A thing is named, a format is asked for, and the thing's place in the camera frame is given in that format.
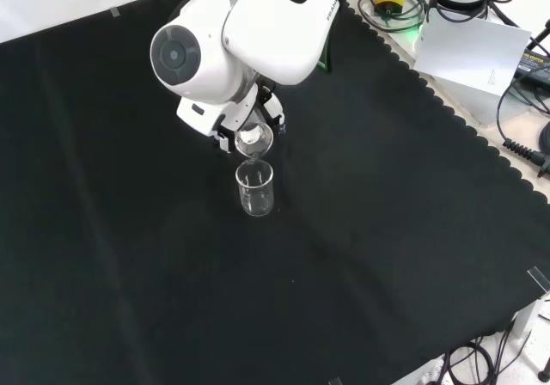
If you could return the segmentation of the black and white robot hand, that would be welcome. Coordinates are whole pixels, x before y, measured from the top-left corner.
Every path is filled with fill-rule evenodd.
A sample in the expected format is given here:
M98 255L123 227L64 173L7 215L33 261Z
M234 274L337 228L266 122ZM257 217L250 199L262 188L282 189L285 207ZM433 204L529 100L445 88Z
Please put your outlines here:
M284 133L286 127L284 109L275 88L263 80L253 84L239 102L211 105L182 98L176 114L195 131L214 138L219 149L226 153L235 151L236 133L251 123L266 123L274 134Z

